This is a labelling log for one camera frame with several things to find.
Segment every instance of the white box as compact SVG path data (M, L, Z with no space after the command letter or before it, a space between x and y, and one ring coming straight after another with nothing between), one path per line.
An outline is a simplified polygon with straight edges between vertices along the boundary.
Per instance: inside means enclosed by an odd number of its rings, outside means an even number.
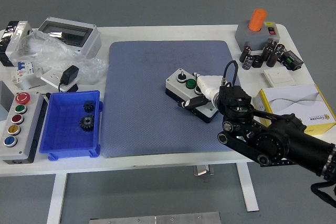
M336 124L335 115L315 84L262 89L254 99L257 110L276 115L292 114L302 121L309 135L319 135ZM260 118L270 125L270 120Z

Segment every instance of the blue button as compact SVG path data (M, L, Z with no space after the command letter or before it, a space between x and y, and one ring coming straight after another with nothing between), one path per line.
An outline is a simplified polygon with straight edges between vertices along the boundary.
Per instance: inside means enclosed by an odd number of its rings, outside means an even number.
M13 147L14 145L16 145L16 143L17 143L17 139L16 139L16 137L13 137L13 136L7 137L4 141L4 144L7 147Z

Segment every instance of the gray floor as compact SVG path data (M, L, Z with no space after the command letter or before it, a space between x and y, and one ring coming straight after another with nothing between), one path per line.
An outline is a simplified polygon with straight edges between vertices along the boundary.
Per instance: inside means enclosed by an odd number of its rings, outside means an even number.
M336 111L336 0L1 0L0 29L10 20L38 27L48 16L99 27L238 24L255 8L264 8L268 20L287 27ZM223 224L336 219L336 210L310 192L310 184L322 179L303 168L249 164L260 207L255 213L246 213L234 165L215 168L210 178L193 177L191 167L71 174L62 223L199 211L220 211ZM45 223L52 186L53 175L0 178L0 223Z

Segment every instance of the power adapter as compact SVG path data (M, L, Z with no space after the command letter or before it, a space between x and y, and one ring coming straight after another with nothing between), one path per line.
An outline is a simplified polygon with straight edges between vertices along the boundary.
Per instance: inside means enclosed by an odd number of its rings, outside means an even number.
M77 77L78 71L79 71L79 68L77 68L75 65L72 65L71 67L69 67L67 70L63 72L59 84L60 85L70 84Z

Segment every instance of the plastic bag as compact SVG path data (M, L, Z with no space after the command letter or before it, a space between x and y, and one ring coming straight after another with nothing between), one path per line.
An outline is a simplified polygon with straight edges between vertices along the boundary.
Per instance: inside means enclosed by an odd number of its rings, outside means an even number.
M79 68L79 84L97 83L107 72L108 63L97 57L86 59L74 53L65 43L41 31L34 30L22 38L11 62L32 61L36 67L63 72L71 65Z

